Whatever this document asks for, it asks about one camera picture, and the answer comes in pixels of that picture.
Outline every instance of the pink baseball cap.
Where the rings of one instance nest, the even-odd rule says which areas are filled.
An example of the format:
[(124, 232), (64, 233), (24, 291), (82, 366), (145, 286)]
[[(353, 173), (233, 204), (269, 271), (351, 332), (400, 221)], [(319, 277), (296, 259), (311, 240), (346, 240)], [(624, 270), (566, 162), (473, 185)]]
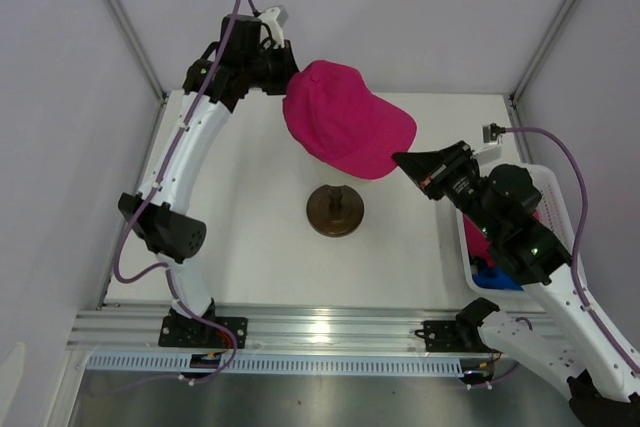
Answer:
[(373, 95), (353, 67), (316, 60), (289, 81), (283, 101), (291, 135), (307, 152), (342, 172), (379, 179), (409, 150), (413, 118)]

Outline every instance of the metal frame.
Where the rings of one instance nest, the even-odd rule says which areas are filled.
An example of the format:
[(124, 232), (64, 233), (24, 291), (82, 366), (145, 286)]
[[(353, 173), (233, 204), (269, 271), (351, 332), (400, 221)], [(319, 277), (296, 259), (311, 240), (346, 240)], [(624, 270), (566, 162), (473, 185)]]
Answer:
[[(115, 24), (142, 70), (145, 80), (159, 100), (166, 94), (135, 32), (120, 0), (104, 0)], [(562, 33), (579, 0), (563, 0), (557, 14), (547, 28), (534, 55), (515, 87), (505, 98), (511, 122), (522, 125), (520, 100), (541, 68), (556, 39)], [(145, 160), (138, 175), (144, 172), (148, 156), (162, 119), (160, 108), (147, 147)], [(518, 151), (524, 161), (531, 162), (526, 139), (517, 137)], [(108, 286), (106, 273), (103, 294), (95, 311), (81, 311), (71, 332), (68, 354), (58, 393), (46, 425), (68, 425), (73, 413), (75, 397), (91, 354), (96, 351), (118, 352), (172, 352), (176, 349), (158, 347), (157, 339), (162, 318), (168, 304), (104, 305)], [(222, 316), (245, 316), (249, 319), (247, 348), (244, 354), (274, 356), (345, 356), (352, 358), (442, 357), (477, 358), (486, 354), (425, 354), (423, 341), (413, 335), (424, 320), (452, 320), (456, 312), (406, 309), (339, 309), (291, 308), (274, 306), (219, 305)], [(531, 320), (536, 332), (560, 346), (567, 342), (553, 321), (545, 314), (524, 314)]]
[(107, 10), (111, 14), (113, 22), (116, 24), (118, 30), (122, 34), (122, 38), (129, 47), (134, 60), (138, 64), (138, 67), (140, 67), (140, 70), (142, 71), (147, 84), (149, 84), (149, 88), (152, 90), (158, 100), (164, 99), (165, 91), (160, 84), (160, 79), (158, 79), (155, 69), (149, 61), (149, 57), (147, 56), (147, 53), (142, 46), (140, 37), (133, 28), (131, 20), (129, 20), (129, 16), (122, 6), (122, 2), (120, 2), (120, 0), (104, 0), (104, 3), (107, 7)]
[[(104, 306), (81, 311), (71, 332), (70, 350), (202, 352), (202, 349), (158, 347), (162, 318), (169, 304)], [(277, 355), (424, 356), (424, 341), (415, 330), (425, 320), (453, 320), (458, 311), (414, 309), (274, 307), (217, 305), (220, 316), (247, 317), (245, 353)], [(555, 323), (541, 313), (526, 316), (550, 342), (568, 345)], [(486, 357), (443, 353), (439, 357)]]
[(555, 41), (562, 33), (564, 26), (569, 21), (579, 1), (580, 0), (562, 0), (562, 2), (560, 3), (560, 7), (558, 8), (556, 15), (549, 24), (549, 27), (547, 27), (542, 40), (538, 44), (536, 51), (527, 64), (522, 77), (520, 77), (520, 80), (518, 81), (518, 85), (511, 95), (511, 101), (514, 106), (518, 105), (527, 87), (531, 84), (536, 74), (542, 67), (544, 60), (549, 55), (549, 52), (551, 52)]

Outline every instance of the white table surface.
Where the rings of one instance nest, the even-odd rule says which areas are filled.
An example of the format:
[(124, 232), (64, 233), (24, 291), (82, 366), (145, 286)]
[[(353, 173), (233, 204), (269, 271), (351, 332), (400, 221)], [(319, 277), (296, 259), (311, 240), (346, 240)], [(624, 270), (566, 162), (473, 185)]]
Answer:
[[(166, 107), (149, 165), (167, 141), (180, 92)], [(412, 151), (458, 140), (482, 145), (482, 125), (509, 125), (497, 95), (379, 94), (418, 124)], [(518, 162), (504, 139), (500, 162)], [(353, 234), (331, 239), (309, 225), (306, 202), (326, 178), (289, 134), (282, 98), (252, 92), (240, 101), (211, 148), (196, 181), (188, 215), (207, 224), (193, 262), (204, 265), (216, 302), (289, 306), (459, 309), (477, 298), (462, 271), (454, 208), (428, 200), (399, 169), (372, 182), (349, 182), (365, 204)], [(155, 258), (131, 235), (122, 255), (130, 276)], [(112, 279), (107, 302), (168, 301), (161, 271), (132, 285)], [(539, 311), (530, 300), (497, 301), (504, 310)]]

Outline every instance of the white wall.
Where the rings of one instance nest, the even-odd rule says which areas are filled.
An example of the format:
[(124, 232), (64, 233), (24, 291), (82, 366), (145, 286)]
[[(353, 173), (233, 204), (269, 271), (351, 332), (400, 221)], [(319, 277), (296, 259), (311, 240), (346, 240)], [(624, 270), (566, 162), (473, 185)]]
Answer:
[(34, 427), (156, 103), (101, 0), (0, 0), (0, 58), (0, 358), (27, 343), (6, 425)]
[[(300, 67), (327, 58), (378, 91), (511, 92), (561, 0), (255, 0), (282, 3)], [(218, 38), (233, 0), (123, 0), (166, 88)]]
[[(602, 305), (640, 346), (640, 0), (582, 0), (523, 100), (527, 125), (572, 149), (589, 189), (582, 256)], [(534, 158), (556, 171), (578, 223), (580, 194), (554, 145), (531, 138)]]

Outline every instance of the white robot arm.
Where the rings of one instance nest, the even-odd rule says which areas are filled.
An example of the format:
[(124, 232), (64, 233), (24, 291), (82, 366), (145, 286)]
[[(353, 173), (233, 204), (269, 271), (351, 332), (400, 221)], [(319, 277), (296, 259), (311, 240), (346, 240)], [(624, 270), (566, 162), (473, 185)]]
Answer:
[[(213, 141), (248, 90), (259, 88), (268, 95), (283, 95), (289, 79), (298, 71), (290, 43), (283, 35), (286, 19), (281, 6), (270, 7), (255, 17), (237, 16), (226, 49), (219, 53), (215, 76), (209, 76), (212, 80), (204, 89), (203, 82), (212, 68), (207, 58), (219, 44), (213, 43), (189, 68), (182, 109), (170, 141), (136, 195), (124, 193), (118, 203), (129, 221), (143, 199), (151, 198), (133, 230), (167, 265), (181, 302), (198, 316), (214, 304), (197, 256), (206, 225), (186, 215), (193, 185)], [(229, 16), (222, 22), (221, 37), (228, 25)], [(179, 305), (175, 310), (190, 317)]]
[(544, 308), (575, 350), (559, 350), (483, 298), (456, 316), (460, 337), (504, 352), (538, 374), (569, 400), (585, 426), (638, 427), (640, 355), (584, 287), (572, 262), (577, 256), (533, 216), (541, 193), (528, 171), (503, 164), (482, 177), (463, 141), (393, 158), (427, 197), (446, 196), (478, 227), (491, 242), (496, 265)]

